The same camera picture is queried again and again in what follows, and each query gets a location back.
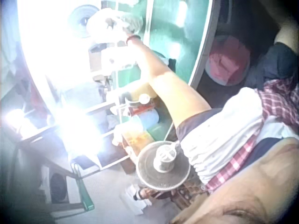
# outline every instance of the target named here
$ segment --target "dark shorts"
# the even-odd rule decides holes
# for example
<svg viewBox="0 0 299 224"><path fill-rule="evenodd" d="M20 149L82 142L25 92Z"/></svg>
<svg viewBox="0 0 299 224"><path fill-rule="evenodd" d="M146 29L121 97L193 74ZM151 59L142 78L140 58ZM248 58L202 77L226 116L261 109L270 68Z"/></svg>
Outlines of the dark shorts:
<svg viewBox="0 0 299 224"><path fill-rule="evenodd" d="M294 75L295 77L298 77L298 56L286 45L276 43L268 50L267 54L261 57L259 63L250 69L244 86L262 90L263 84L266 81L290 78ZM183 121L176 130L179 141L182 141L190 131L219 113L221 110L221 108L211 109ZM280 140L281 139L276 138L266 138L259 142L246 160L242 169L262 157Z"/></svg>
<svg viewBox="0 0 299 224"><path fill-rule="evenodd" d="M263 90L263 84L273 79L298 77L298 56L283 43L276 43L250 68L245 87Z"/></svg>

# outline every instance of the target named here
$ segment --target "white cloth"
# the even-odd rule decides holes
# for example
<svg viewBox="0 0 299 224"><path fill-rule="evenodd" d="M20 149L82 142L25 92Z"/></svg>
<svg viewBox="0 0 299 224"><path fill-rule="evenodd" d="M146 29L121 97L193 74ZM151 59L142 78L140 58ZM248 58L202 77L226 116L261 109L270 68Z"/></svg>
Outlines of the white cloth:
<svg viewBox="0 0 299 224"><path fill-rule="evenodd" d="M223 110L193 129L181 142L185 156L200 180L207 184L232 159L259 128L262 101L254 89L242 88ZM299 136L274 116L270 116L257 138L261 140Z"/></svg>

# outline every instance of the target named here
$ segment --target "red object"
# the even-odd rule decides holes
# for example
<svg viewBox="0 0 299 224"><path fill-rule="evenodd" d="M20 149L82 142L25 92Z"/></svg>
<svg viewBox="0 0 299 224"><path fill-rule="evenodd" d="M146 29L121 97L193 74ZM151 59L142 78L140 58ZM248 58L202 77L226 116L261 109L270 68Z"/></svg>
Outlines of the red object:
<svg viewBox="0 0 299 224"><path fill-rule="evenodd" d="M249 62L250 52L238 39L214 40L210 52L211 76L223 85L238 84Z"/></svg>
<svg viewBox="0 0 299 224"><path fill-rule="evenodd" d="M290 87L295 78L285 80L271 80L265 83L264 91L256 90L263 104L263 121L260 128L249 138L246 144L234 155L231 161L214 176L206 185L209 193L219 188L229 180L242 166L255 146L256 138L259 135L264 121L271 115L279 117L286 125L299 128L298 84L293 91Z"/></svg>

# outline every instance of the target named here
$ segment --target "plaid shirt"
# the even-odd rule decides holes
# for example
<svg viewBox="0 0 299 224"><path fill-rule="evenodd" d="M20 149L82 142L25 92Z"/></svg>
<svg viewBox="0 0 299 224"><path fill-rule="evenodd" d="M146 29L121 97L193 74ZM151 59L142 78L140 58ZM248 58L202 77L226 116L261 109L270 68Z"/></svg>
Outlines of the plaid shirt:
<svg viewBox="0 0 299 224"><path fill-rule="evenodd" d="M264 121L274 115L281 119L286 125L292 127L298 133L298 83L294 83L295 78L285 80L271 80L264 84L264 90L256 90L263 105L263 120L260 127L247 140L245 145L233 156L230 162L215 175L206 186L202 185L202 190L213 193L224 182L230 179L243 165L256 146L256 139L262 130Z"/></svg>

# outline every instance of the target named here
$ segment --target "person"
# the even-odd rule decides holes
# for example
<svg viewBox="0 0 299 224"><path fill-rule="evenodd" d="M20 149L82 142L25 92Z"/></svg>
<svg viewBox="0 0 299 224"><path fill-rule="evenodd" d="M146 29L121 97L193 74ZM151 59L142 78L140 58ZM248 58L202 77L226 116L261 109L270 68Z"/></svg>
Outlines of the person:
<svg viewBox="0 0 299 224"><path fill-rule="evenodd" d="M297 25L281 28L250 76L257 89L242 88L222 109L212 109L138 36L125 35L141 78L165 102L185 155L211 194L183 221L277 221L299 185Z"/></svg>

